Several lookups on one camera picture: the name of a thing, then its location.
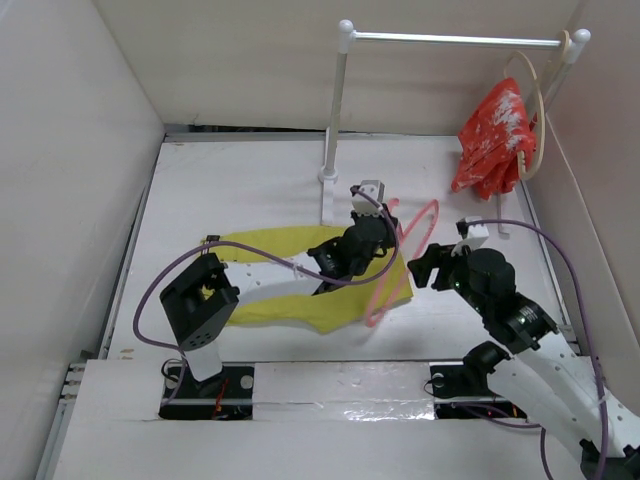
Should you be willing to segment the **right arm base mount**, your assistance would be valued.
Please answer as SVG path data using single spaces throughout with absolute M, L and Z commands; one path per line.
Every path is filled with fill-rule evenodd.
M 461 361 L 436 362 L 423 391 L 434 399 L 437 419 L 489 419 L 506 424 L 507 419 L 527 420 L 527 414 L 512 402 L 493 393 L 488 377 L 509 354 L 488 341 L 469 351 Z

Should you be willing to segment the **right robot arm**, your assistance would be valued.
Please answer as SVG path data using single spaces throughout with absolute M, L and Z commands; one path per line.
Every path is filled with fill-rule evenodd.
M 417 287 L 452 290 L 481 316 L 490 338 L 463 359 L 468 390 L 489 390 L 522 409 L 578 461 L 585 478 L 638 478 L 638 415 L 597 389 L 591 364 L 517 292 L 502 253 L 432 244 L 408 269 Z

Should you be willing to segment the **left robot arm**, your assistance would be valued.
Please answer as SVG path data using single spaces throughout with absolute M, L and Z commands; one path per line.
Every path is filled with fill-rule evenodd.
M 267 262 L 224 264 L 216 253 L 197 257 L 160 293 L 160 301 L 188 365 L 188 384 L 201 396 L 222 387 L 216 339 L 234 310 L 289 296 L 324 296 L 360 278 L 388 250 L 397 253 L 397 220 L 354 212 L 354 224 L 338 237 L 293 256 Z

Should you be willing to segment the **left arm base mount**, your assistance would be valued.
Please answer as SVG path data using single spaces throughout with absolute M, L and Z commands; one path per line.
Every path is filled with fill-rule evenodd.
M 212 380 L 197 382 L 189 370 L 177 384 L 178 362 L 162 367 L 165 379 L 159 417 L 181 421 L 245 421 L 253 418 L 255 368 L 249 364 L 225 365 Z

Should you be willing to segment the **pink plastic hanger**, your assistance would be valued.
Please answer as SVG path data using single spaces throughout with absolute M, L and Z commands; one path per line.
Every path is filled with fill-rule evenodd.
M 398 259 L 394 265 L 378 281 L 372 297 L 365 310 L 364 322 L 368 328 L 376 327 L 399 300 L 411 296 L 408 269 L 402 256 L 402 247 L 417 230 L 421 223 L 428 222 L 427 229 L 419 241 L 412 260 L 418 259 L 426 252 L 427 244 L 435 230 L 439 220 L 440 203 L 438 200 L 429 200 L 409 221 L 406 227 L 399 224 L 397 227 L 399 247 Z

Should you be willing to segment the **yellow trousers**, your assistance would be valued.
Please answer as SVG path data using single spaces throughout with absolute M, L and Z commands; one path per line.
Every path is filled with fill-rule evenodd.
M 222 236 L 267 251 L 281 258 L 292 257 L 344 233 L 344 226 L 289 226 L 234 232 Z M 344 287 L 316 296 L 293 295 L 239 306 L 231 315 L 230 326 L 263 326 L 281 320 L 295 320 L 321 334 L 342 328 L 365 316 L 377 281 Z M 411 299 L 399 300 L 393 307 Z

